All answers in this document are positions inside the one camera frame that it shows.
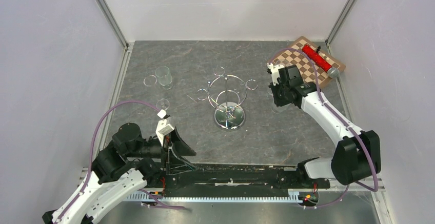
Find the chrome wine glass rack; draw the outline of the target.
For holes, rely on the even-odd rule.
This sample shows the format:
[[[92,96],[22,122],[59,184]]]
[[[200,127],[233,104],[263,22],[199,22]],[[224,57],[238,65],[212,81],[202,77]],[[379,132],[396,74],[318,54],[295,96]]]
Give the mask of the chrome wine glass rack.
[[[247,100],[249,91],[258,88],[255,79],[242,78],[227,73],[218,66],[213,69],[212,78],[204,88],[197,90],[197,99],[207,101],[213,108],[213,121],[224,131],[235,131],[242,127],[246,112],[242,104]]]

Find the clear wine glass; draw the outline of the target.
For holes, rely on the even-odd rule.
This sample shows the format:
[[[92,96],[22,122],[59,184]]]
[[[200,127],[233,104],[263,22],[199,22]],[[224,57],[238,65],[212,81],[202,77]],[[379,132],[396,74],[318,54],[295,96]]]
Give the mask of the clear wine glass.
[[[170,102],[164,98],[163,91],[157,82],[156,76],[146,76],[143,80],[143,84],[146,87],[145,89],[147,91],[147,95],[151,98],[157,109],[167,111],[169,109]]]
[[[275,114],[279,114],[282,113],[286,110],[288,110],[289,106],[285,105],[285,106],[277,106],[274,102],[271,103],[271,110],[273,113]]]
[[[173,86],[173,79],[170,70],[166,66],[160,66],[155,70],[157,82],[165,90],[169,90]]]

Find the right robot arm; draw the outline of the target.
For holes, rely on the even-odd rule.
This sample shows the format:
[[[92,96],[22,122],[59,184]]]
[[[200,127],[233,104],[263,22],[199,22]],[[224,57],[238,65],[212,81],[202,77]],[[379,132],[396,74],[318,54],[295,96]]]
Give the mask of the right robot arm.
[[[297,66],[267,65],[272,81],[269,88],[276,107],[293,104],[327,133],[335,151],[331,158],[314,158],[298,164],[296,180],[309,187],[318,178],[336,179],[342,185],[377,177],[381,171],[380,138],[365,131],[340,113],[314,82],[305,82]]]

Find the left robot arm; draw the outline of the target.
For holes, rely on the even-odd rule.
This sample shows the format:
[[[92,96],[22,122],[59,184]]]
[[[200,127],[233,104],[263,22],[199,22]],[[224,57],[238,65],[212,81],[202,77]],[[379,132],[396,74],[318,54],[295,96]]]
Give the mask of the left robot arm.
[[[59,209],[43,214],[44,223],[99,223],[132,193],[155,187],[169,174],[169,157],[196,156],[177,129],[143,138],[135,123],[120,126],[109,145],[91,163],[85,179]]]

